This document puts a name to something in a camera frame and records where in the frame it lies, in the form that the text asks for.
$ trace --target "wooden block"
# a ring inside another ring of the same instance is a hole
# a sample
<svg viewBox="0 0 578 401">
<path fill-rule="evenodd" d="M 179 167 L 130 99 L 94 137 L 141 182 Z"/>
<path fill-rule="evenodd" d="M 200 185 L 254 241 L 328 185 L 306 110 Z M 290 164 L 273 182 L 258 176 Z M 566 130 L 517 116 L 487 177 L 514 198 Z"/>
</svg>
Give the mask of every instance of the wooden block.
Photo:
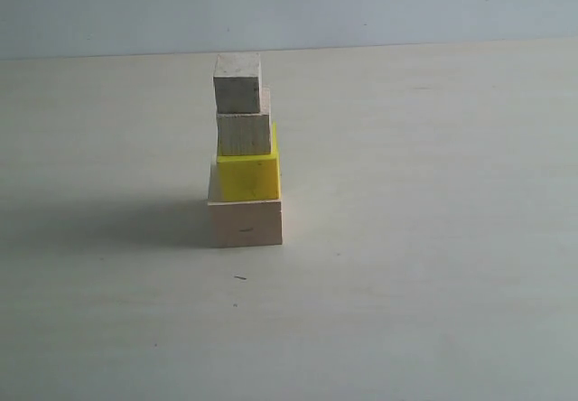
<svg viewBox="0 0 578 401">
<path fill-rule="evenodd" d="M 220 198 L 219 174 L 210 168 L 209 212 L 220 247 L 283 244 L 281 199 L 224 202 Z"/>
<path fill-rule="evenodd" d="M 277 200 L 281 197 L 275 123 L 271 139 L 270 154 L 217 155 L 221 197 L 225 202 Z"/>
<path fill-rule="evenodd" d="M 224 53 L 217 56 L 215 99 L 220 114 L 261 112 L 261 58 L 259 53 Z"/>
<path fill-rule="evenodd" d="M 271 94 L 262 93 L 259 114 L 217 114 L 220 155 L 271 153 Z"/>
</svg>

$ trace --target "small wooden cube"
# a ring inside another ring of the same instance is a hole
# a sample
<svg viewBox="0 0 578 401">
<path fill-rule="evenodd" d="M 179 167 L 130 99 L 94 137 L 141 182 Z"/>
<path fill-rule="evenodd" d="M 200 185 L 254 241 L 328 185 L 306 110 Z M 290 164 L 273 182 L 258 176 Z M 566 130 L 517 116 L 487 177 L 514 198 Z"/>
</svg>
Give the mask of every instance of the small wooden cube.
<svg viewBox="0 0 578 401">
<path fill-rule="evenodd" d="M 217 114 L 220 155 L 271 154 L 270 96 L 263 88 L 259 114 Z"/>
<path fill-rule="evenodd" d="M 219 247 L 283 244 L 281 199 L 225 202 L 220 198 L 219 174 L 211 166 L 209 211 Z"/>
<path fill-rule="evenodd" d="M 259 53 L 223 53 L 217 56 L 215 100 L 220 114 L 261 112 L 261 57 Z"/>
<path fill-rule="evenodd" d="M 279 150 L 275 123 L 271 154 L 218 155 L 221 197 L 226 202 L 276 200 L 281 195 Z"/>
</svg>

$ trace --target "white table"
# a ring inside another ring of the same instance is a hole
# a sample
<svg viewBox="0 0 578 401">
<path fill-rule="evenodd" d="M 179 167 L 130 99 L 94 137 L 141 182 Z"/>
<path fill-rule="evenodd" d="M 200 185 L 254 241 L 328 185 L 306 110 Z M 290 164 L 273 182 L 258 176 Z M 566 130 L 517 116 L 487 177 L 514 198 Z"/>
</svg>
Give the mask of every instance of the white table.
<svg viewBox="0 0 578 401">
<path fill-rule="evenodd" d="M 0 399 L 575 400 L 578 39 L 262 59 L 285 244 L 227 250 L 214 54 L 0 62 Z"/>
</svg>

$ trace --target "yellow block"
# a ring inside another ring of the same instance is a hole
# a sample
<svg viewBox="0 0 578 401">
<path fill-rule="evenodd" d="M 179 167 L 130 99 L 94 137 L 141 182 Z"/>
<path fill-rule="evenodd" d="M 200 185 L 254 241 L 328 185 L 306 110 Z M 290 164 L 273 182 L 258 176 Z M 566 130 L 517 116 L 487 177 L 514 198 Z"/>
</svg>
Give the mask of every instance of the yellow block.
<svg viewBox="0 0 578 401">
<path fill-rule="evenodd" d="M 277 129 L 271 128 L 271 154 L 217 155 L 224 202 L 277 200 L 281 197 Z"/>
</svg>

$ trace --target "white wall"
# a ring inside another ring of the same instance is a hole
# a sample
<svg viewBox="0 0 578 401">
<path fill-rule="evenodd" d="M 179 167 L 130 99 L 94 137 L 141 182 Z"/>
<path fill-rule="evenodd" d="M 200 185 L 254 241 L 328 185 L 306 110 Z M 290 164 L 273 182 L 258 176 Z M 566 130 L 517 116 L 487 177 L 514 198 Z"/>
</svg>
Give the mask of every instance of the white wall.
<svg viewBox="0 0 578 401">
<path fill-rule="evenodd" d="M 0 0 L 0 59 L 578 34 L 578 0 Z"/>
</svg>

